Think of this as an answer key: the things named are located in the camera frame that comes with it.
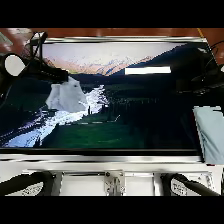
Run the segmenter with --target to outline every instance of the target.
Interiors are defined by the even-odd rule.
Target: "metal bracket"
[[[105,171],[105,192],[107,196],[125,195],[125,173],[123,170]]]

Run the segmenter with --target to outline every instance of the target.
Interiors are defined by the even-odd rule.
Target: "television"
[[[47,39],[44,62],[69,72],[85,105],[71,111],[50,107],[46,102],[53,82],[18,79],[0,109],[1,158],[23,154],[32,155],[31,160],[60,155],[67,161],[81,155],[203,161],[192,109],[204,101],[184,93],[185,84],[203,74],[203,55],[209,55],[205,62],[210,67],[217,66],[203,38]],[[70,105],[76,98],[74,93],[65,100]]]

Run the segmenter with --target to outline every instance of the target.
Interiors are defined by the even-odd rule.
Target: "white round object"
[[[5,69],[12,76],[18,76],[24,68],[25,64],[16,55],[9,55],[5,59]]]

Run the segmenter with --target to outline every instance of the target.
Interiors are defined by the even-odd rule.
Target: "television screen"
[[[69,81],[18,79],[0,109],[0,146],[196,150],[193,101],[177,89],[201,75],[207,51],[196,42],[44,44],[44,62]]]

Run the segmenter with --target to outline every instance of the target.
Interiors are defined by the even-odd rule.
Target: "wooden floor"
[[[192,36],[207,38],[210,45],[224,40],[224,28],[0,28],[12,43],[0,44],[0,52],[21,53],[24,44],[31,37],[32,31],[47,31],[49,37],[75,36]],[[216,55],[218,64],[224,64],[224,43],[218,46]]]

